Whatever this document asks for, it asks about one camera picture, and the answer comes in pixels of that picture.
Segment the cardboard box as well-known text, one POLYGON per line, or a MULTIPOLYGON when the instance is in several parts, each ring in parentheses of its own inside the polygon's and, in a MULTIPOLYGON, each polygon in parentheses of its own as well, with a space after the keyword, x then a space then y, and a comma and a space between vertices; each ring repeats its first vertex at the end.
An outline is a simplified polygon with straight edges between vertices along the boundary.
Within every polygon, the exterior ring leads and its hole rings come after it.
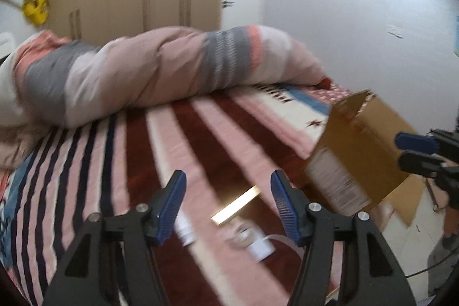
POLYGON ((415 129, 370 90, 332 105, 323 133, 305 162, 302 190, 328 210, 352 216, 387 201, 406 226, 425 186, 398 168, 400 132, 415 129))

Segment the gold rectangular bar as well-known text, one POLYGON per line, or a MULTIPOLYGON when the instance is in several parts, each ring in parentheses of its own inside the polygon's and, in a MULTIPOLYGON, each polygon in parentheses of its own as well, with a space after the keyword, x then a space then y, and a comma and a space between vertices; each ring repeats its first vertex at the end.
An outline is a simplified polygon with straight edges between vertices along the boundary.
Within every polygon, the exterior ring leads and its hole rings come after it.
POLYGON ((224 225, 225 222, 234 218, 248 203, 254 200, 260 194, 257 186, 252 186, 249 190, 237 197, 234 201, 223 207, 219 212, 212 216, 212 222, 218 226, 224 225))

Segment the white charger with cable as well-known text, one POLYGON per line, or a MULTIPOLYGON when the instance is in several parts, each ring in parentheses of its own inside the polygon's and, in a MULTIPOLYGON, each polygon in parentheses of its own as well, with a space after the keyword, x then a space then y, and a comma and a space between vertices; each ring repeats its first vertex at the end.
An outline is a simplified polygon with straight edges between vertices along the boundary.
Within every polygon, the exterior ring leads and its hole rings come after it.
POLYGON ((256 238, 255 241, 247 247, 247 249, 254 257, 254 259, 256 259, 258 262, 261 262, 275 252, 275 246, 272 244, 274 241, 286 245, 292 249, 298 255, 298 257, 303 257, 304 250, 296 246, 291 239, 284 235, 267 235, 264 237, 256 238))

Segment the white contact lens case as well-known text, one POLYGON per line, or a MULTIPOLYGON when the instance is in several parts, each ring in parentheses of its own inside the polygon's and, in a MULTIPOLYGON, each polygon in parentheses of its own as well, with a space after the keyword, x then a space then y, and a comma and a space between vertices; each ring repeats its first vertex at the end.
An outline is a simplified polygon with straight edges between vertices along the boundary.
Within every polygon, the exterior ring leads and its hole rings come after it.
POLYGON ((174 230, 184 247, 192 245, 195 242, 196 233, 193 225, 182 210, 179 210, 177 214, 177 218, 174 223, 174 230))

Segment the polka dot bedsheet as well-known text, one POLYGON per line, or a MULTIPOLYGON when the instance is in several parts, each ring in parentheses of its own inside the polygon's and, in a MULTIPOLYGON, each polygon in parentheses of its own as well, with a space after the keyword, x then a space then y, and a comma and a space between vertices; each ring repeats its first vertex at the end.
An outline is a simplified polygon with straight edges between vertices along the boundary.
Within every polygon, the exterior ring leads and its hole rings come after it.
POLYGON ((317 87, 307 87, 305 88, 306 94, 327 106, 331 106, 348 97, 351 92, 335 83, 331 83, 328 89, 326 88, 317 88, 317 87))

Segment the red plush toy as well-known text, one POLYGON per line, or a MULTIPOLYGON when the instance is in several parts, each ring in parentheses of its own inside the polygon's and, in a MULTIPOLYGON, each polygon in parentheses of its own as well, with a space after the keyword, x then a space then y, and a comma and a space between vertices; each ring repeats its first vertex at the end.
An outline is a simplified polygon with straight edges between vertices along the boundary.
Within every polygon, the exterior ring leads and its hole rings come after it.
POLYGON ((314 87, 316 89, 330 90, 332 85, 333 85, 333 81, 330 78, 325 77, 318 84, 316 84, 314 87))

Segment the striped fleece blanket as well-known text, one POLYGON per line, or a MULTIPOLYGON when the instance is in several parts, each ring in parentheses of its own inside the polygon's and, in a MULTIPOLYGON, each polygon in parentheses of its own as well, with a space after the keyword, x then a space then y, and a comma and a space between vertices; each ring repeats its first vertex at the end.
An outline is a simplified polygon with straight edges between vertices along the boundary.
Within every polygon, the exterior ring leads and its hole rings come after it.
POLYGON ((53 126, 1 180, 1 267, 27 305, 286 305, 301 256, 271 174, 300 183, 349 92, 217 91, 53 126))

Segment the rolled striped duvet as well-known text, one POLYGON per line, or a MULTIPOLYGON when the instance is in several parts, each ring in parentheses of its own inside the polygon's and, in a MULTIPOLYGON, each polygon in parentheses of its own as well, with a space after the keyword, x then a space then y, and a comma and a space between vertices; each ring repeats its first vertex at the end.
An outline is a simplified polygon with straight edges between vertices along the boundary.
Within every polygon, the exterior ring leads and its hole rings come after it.
POLYGON ((168 26, 94 46, 32 35, 1 63, 1 167, 15 169, 51 126, 85 125, 236 85, 320 85, 320 61, 267 26, 168 26))

